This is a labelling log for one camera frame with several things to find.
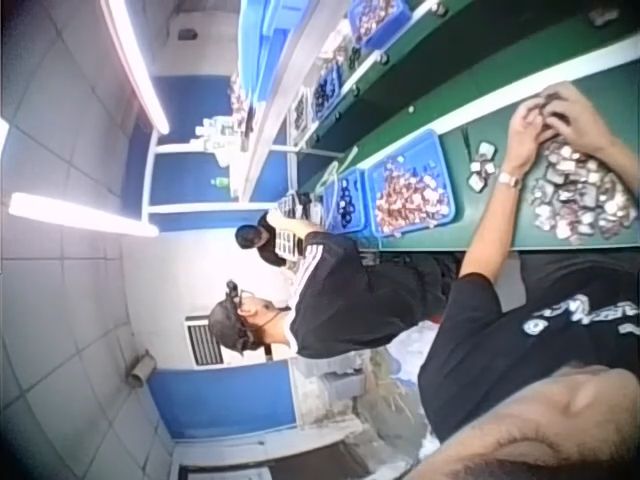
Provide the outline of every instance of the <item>ceiling light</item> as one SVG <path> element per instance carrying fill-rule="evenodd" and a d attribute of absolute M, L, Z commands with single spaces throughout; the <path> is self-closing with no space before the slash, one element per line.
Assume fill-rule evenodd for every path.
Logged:
<path fill-rule="evenodd" d="M 122 233 L 138 237 L 156 237 L 159 233 L 158 227 L 149 223 L 63 200 L 21 192 L 11 196 L 9 213 L 17 217 L 99 232 Z"/>
<path fill-rule="evenodd" d="M 162 134 L 169 133 L 169 122 L 164 114 L 160 100 L 153 88 L 145 64 L 127 4 L 125 0 L 102 0 L 102 10 L 116 45 L 120 60 L 125 66 L 129 80 L 133 84 L 140 103 L 151 119 L 153 126 Z"/>

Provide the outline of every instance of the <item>forearm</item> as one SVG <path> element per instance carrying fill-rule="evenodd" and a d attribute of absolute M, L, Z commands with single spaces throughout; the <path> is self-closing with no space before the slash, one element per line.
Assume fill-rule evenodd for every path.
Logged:
<path fill-rule="evenodd" d="M 621 140 L 614 139 L 597 155 L 620 180 L 638 197 L 640 193 L 640 166 L 638 156 Z"/>
<path fill-rule="evenodd" d="M 460 276 L 481 273 L 496 282 L 511 249 L 519 198 L 517 189 L 496 183 L 462 262 Z"/>

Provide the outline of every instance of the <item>black cap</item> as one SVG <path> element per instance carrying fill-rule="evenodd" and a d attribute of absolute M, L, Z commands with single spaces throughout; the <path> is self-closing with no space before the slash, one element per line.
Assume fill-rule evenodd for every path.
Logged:
<path fill-rule="evenodd" d="M 209 314 L 209 332 L 220 345 L 234 352 L 256 350 L 260 345 L 254 345 L 253 335 L 238 314 L 237 297 L 238 285 L 227 282 L 225 299 L 218 302 Z"/>

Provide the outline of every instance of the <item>white shelf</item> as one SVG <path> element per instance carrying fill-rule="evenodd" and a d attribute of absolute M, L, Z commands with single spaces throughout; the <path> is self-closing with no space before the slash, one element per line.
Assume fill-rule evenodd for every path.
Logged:
<path fill-rule="evenodd" d="M 349 0 L 310 0 L 301 25 L 287 40 L 276 71 L 271 96 L 261 105 L 260 112 L 254 120 L 249 152 L 246 158 L 231 164 L 231 184 L 235 190 L 233 193 L 238 195 L 241 202 L 250 200 L 289 107 L 327 38 L 347 12 L 349 4 Z"/>

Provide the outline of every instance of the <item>worker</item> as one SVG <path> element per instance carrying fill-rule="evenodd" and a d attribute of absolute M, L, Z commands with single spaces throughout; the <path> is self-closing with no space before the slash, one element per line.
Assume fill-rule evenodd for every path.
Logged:
<path fill-rule="evenodd" d="M 599 158 L 637 198 L 638 158 L 573 85 L 520 105 L 418 377 L 441 446 L 411 480 L 640 478 L 640 251 L 522 254 L 526 303 L 508 312 L 494 287 L 519 187 L 539 144 L 556 134 Z"/>
<path fill-rule="evenodd" d="M 258 225 L 242 225 L 236 230 L 236 242 L 243 250 L 255 248 L 260 258 L 277 268 L 286 266 L 287 261 L 276 253 L 276 230 L 267 222 L 265 212 Z"/>
<path fill-rule="evenodd" d="M 457 273 L 454 257 L 422 254 L 363 266 L 349 237 L 277 210 L 266 220 L 304 241 L 293 298 L 277 308 L 231 283 L 209 317 L 222 346 L 242 353 L 277 343 L 302 357 L 331 358 L 386 345 L 442 313 L 447 279 Z"/>

